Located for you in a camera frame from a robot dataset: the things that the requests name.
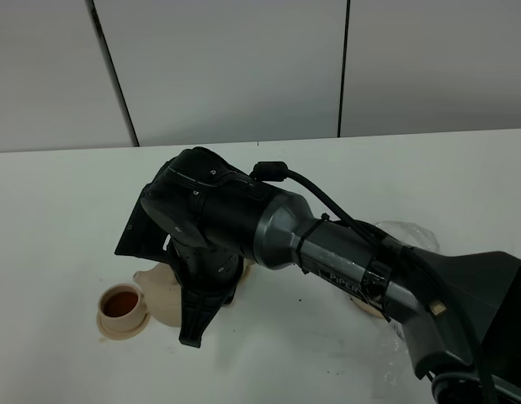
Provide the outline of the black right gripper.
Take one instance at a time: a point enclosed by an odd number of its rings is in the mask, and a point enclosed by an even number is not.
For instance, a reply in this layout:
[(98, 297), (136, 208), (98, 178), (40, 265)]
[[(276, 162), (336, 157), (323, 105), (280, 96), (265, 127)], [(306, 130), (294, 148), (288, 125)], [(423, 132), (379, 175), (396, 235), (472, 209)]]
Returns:
[(182, 288), (179, 342), (199, 348), (219, 309), (234, 300), (243, 257), (224, 247), (191, 247), (172, 239), (167, 260)]

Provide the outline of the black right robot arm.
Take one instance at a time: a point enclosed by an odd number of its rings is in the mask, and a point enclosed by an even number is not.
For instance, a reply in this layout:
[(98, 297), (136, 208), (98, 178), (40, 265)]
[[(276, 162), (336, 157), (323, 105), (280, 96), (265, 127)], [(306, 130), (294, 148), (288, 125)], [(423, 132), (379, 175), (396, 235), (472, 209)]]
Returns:
[(282, 162), (244, 173), (203, 147), (166, 162), (132, 223), (141, 256), (181, 287), (180, 342), (198, 347), (245, 260), (291, 264), (401, 325), (438, 403), (521, 403), (521, 259), (444, 256), (357, 221)]

